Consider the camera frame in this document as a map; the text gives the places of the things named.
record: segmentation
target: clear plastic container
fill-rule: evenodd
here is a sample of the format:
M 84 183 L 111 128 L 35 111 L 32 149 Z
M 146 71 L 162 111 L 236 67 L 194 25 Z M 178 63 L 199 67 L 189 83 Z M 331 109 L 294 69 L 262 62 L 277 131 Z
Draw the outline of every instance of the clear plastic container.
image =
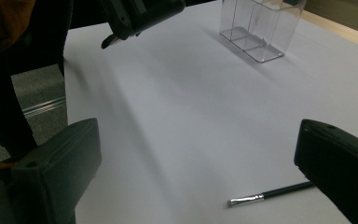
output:
M 224 0 L 220 34 L 263 63 L 289 47 L 307 0 Z

